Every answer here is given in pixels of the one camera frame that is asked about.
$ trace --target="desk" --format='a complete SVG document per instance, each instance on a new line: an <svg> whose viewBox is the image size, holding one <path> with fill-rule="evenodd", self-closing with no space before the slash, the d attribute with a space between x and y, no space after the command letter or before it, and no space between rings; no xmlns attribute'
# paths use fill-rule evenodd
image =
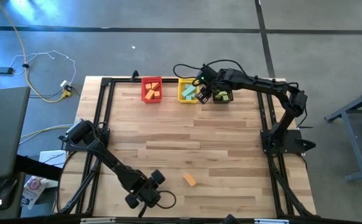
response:
<svg viewBox="0 0 362 224"><path fill-rule="evenodd" d="M86 77L76 120L93 120L101 78ZM227 105L212 101L205 105L180 104L177 84L163 83L162 102L145 104L140 83L116 84L108 149L147 175L159 169L166 177L159 189L171 190L177 196L174 208L148 208L144 217L224 218L229 213L238 218L276 217L267 157L259 136L262 127L257 93L233 93L234 101ZM274 107L280 119L284 110L276 98ZM85 152L75 154L63 172L61 208L80 184L85 157ZM315 213L303 160L289 154L284 157L291 189L307 210ZM183 179L187 172L197 181L196 187ZM130 209L124 201L126 195L115 174L102 166L93 215L136 217L142 205ZM280 195L285 210L281 190ZM170 205L172 200L163 194L160 203Z"/></svg>

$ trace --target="wood grain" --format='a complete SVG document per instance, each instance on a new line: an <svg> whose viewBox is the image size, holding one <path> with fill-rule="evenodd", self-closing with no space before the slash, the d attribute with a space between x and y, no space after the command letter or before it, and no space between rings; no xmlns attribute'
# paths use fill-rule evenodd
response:
<svg viewBox="0 0 362 224"><path fill-rule="evenodd" d="M76 120L93 120L101 78L86 77ZM276 98L273 100L280 119L284 110ZM164 83L162 102L145 104L141 101L141 84L117 83L109 128L108 149L147 175L159 169L166 177L160 189L177 196L174 208L149 208L145 217L224 218L229 213L240 218L275 217L267 159L259 138L256 92L235 91L234 101L228 105L190 105L178 103L176 83ZM60 207L80 184L85 156L84 152L75 154L64 170ZM303 160L285 155L285 163L292 190L315 213ZM195 187L183 179L186 173L197 181ZM102 166L94 216L136 217L142 205L130 209L124 201L126 195L116 175ZM286 211L282 190L280 195ZM172 197L163 194L160 204L171 203Z"/></svg>

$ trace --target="small orange object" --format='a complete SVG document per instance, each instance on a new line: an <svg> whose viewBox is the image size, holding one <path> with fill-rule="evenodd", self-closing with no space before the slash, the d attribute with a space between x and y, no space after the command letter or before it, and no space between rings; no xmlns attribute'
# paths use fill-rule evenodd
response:
<svg viewBox="0 0 362 224"><path fill-rule="evenodd" d="M196 180L190 174L186 173L183 177L191 187L196 185Z"/></svg>
<svg viewBox="0 0 362 224"><path fill-rule="evenodd" d="M152 85L151 88L152 88L153 90L156 90L157 87L159 87L159 83L152 83L151 85Z"/></svg>
<svg viewBox="0 0 362 224"><path fill-rule="evenodd" d="M159 91L155 91L154 95L155 95L155 99L160 98L160 92Z"/></svg>
<svg viewBox="0 0 362 224"><path fill-rule="evenodd" d="M145 84L145 89L148 91L152 88L151 84L148 83L148 84Z"/></svg>
<svg viewBox="0 0 362 224"><path fill-rule="evenodd" d="M151 100L155 94L155 91L149 90L149 92L146 94L145 99Z"/></svg>

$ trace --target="concrete floor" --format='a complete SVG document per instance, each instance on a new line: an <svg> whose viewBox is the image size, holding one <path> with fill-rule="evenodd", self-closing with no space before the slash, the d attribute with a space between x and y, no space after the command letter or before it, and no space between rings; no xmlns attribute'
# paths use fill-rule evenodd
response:
<svg viewBox="0 0 362 224"><path fill-rule="evenodd" d="M254 0L1 2L17 26L259 28ZM261 0L261 4L267 29L362 29L362 1ZM0 26L8 26L1 12ZM199 66L219 58L238 61L250 75L268 77L260 34L21 32L21 37L27 54L58 50L74 59L73 86L79 92L87 75L131 75L138 70L141 75L171 76L176 63ZM302 132L317 143L307 153L307 162L318 214L362 222L362 180L344 181L344 175L358 171L358 166L343 123L323 120L362 93L362 35L271 34L268 39L276 77L299 82L309 96L304 124L315 128ZM0 66L8 66L17 54L21 48L15 33L0 31ZM42 55L31 63L30 80L41 94L57 92L62 80L72 77L72 63L54 57ZM25 85L23 75L0 76L0 88ZM22 132L73 123L78 100L74 96L48 104L30 99ZM19 154L59 149L56 137L62 132L37 136L23 144Z"/></svg>

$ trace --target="yellow bin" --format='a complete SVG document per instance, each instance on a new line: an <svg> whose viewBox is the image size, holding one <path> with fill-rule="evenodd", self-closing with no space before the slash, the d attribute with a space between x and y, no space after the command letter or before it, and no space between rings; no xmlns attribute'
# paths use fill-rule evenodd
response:
<svg viewBox="0 0 362 224"><path fill-rule="evenodd" d="M194 81L194 78L179 78L179 102L180 103L198 103L198 99L196 97L192 98L193 100L186 100L185 97L182 96L182 92L185 90L185 84L191 84ZM195 96L199 93L199 87L196 87Z"/></svg>

